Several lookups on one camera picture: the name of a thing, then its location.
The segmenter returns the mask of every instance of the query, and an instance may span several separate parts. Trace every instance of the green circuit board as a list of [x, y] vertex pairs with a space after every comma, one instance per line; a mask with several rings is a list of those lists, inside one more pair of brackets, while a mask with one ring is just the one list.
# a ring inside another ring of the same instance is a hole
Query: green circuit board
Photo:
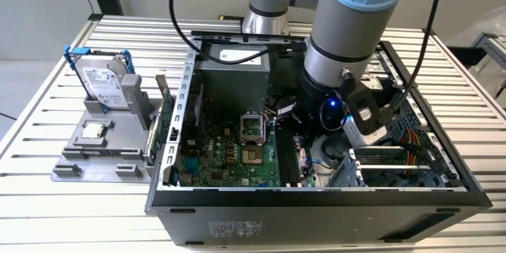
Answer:
[[264, 146], [240, 143], [240, 122], [208, 121], [198, 173], [184, 184], [194, 187], [280, 187], [274, 123]]
[[173, 119], [173, 97], [170, 93], [166, 93], [161, 106], [159, 106], [159, 114], [157, 117], [157, 121], [153, 123], [153, 129], [150, 130], [150, 137], [147, 148], [150, 150], [151, 163], [154, 163], [157, 159], [157, 154], [162, 150], [164, 145], [168, 141], [169, 135], [169, 126], [172, 124]]

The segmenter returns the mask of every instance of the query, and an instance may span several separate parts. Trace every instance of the sticker label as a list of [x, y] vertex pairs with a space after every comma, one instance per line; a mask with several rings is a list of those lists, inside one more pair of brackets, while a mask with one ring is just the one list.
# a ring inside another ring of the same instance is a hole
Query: sticker label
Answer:
[[114, 71], [107, 68], [83, 68], [97, 99], [110, 108], [127, 108], [127, 100]]
[[258, 237], [261, 235], [262, 223], [256, 220], [245, 221], [216, 221], [209, 222], [209, 231], [213, 237]]
[[[249, 56], [258, 54], [257, 50], [224, 50], [221, 52], [221, 60], [241, 60]], [[262, 65], [262, 57], [257, 57], [242, 65]]]

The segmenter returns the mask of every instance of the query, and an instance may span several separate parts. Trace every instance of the aluminum workbench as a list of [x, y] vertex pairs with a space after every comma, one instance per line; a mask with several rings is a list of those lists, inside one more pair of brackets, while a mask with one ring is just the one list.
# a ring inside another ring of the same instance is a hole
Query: aluminum workbench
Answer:
[[[182, 21], [181, 26], [186, 33], [240, 32], [238, 21]], [[297, 36], [310, 30], [309, 24], [292, 26]], [[423, 37], [423, 30], [384, 34], [410, 71]], [[188, 46], [169, 20], [106, 16], [87, 22], [73, 45], [127, 48], [145, 91], [161, 96], [154, 76], [165, 73], [176, 94]], [[85, 90], [62, 59], [0, 143], [0, 252], [506, 252], [506, 114], [437, 36], [417, 83], [495, 207], [414, 245], [200, 249], [177, 247], [159, 219], [145, 215], [149, 185], [51, 181], [85, 110]]]

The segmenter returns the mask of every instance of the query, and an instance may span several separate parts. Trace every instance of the gray floor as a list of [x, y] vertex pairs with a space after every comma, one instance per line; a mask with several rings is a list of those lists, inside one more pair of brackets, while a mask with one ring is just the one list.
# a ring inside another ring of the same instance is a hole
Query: gray floor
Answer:
[[[0, 112], [13, 117], [19, 116], [57, 62], [0, 60]], [[13, 123], [11, 119], [0, 116], [0, 139]]]

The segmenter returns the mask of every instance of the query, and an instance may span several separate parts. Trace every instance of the gray part holder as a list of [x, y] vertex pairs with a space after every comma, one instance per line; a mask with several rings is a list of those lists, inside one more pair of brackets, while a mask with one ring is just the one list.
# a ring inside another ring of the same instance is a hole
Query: gray part holder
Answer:
[[[105, 112], [98, 101], [85, 100], [87, 110], [55, 165], [54, 181], [150, 183], [153, 165], [143, 160], [143, 152], [159, 102], [150, 101], [141, 82], [135, 74], [122, 80], [130, 110]], [[90, 123], [105, 126], [98, 138], [82, 137]]]

